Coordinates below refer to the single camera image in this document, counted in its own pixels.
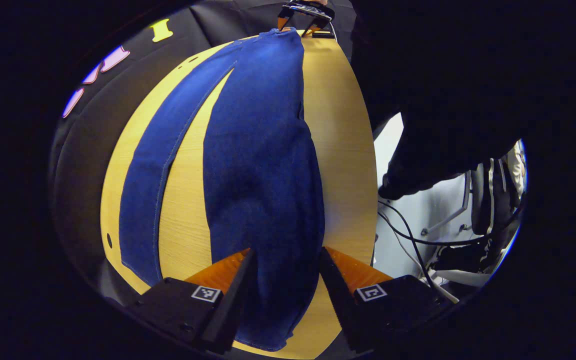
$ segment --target wooden table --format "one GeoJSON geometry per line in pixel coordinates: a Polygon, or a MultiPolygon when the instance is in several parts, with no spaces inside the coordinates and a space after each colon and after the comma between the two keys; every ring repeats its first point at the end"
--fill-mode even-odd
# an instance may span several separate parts
{"type": "MultiPolygon", "coordinates": [[[[355,75],[336,41],[304,38],[302,44],[304,120],[312,134],[322,180],[324,245],[370,264],[377,225],[377,169],[368,112],[355,75]]],[[[202,60],[226,45],[203,51],[197,59],[189,57],[162,79],[135,110],[112,153],[103,183],[101,240],[110,264],[140,294],[149,286],[121,264],[119,208],[128,166],[144,130],[166,96],[202,60]],[[106,234],[112,238],[112,248],[106,234]]],[[[165,278],[184,280],[212,264],[204,205],[203,146],[210,113],[227,79],[228,76],[202,105],[171,167],[158,237],[161,273],[165,278]]],[[[239,342],[233,346],[277,358],[313,359],[340,330],[320,276],[310,306],[286,347],[270,352],[239,342]]]]}

